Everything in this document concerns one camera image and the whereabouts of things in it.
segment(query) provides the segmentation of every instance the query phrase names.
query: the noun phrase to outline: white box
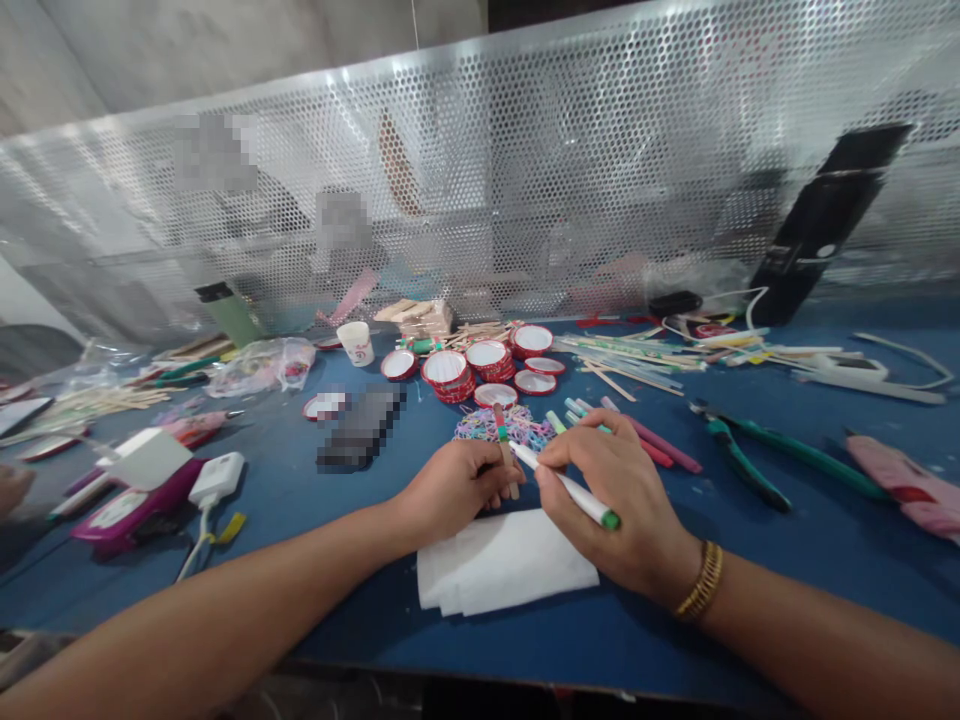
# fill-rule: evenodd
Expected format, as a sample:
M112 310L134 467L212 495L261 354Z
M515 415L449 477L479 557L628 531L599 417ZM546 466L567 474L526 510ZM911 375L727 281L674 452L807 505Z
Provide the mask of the white box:
M137 490L156 490L193 457L162 428L141 430L116 451L119 460L100 458L97 467Z

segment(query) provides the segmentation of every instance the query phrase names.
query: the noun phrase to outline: forearm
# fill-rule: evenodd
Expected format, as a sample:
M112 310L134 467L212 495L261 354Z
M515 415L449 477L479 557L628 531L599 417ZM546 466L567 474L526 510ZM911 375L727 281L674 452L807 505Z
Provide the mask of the forearm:
M955 717L960 651L731 553L704 632L818 717Z
M388 504L144 600L0 696L0 716L180 718L242 693L360 582L415 548Z

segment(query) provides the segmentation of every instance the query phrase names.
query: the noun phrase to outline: charger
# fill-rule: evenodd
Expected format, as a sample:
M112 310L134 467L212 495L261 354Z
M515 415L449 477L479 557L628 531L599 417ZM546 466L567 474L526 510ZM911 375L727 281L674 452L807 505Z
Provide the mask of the charger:
M213 542L214 535L210 532L210 513L217 503L237 489L240 473L243 471L243 455L238 452L227 453L213 460L208 460L200 471L197 481L190 490L190 502L200 509L200 535L190 555L183 563L176 582L183 580L193 567L197 555L203 544Z
M127 487L149 492L192 457L193 453L163 428L147 428L97 460L97 467Z

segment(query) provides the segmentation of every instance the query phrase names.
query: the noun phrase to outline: perforated metal sheet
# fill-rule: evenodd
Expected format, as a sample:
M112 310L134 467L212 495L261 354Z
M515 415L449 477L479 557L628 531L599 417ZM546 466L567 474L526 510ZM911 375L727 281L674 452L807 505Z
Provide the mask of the perforated metal sheet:
M371 306L604 312L749 276L841 133L909 121L818 292L929 288L960 267L958 27L944 0L652 2L15 138L0 251L81 329L154 341L209 324L195 285L288 332L365 266Z

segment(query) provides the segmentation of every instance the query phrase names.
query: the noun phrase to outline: white paper cup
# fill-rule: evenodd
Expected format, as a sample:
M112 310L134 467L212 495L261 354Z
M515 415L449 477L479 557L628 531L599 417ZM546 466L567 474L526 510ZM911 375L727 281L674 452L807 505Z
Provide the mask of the white paper cup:
M373 362L376 353L370 342L370 326L365 322L347 323L337 328L337 337L343 343L354 367L366 367Z

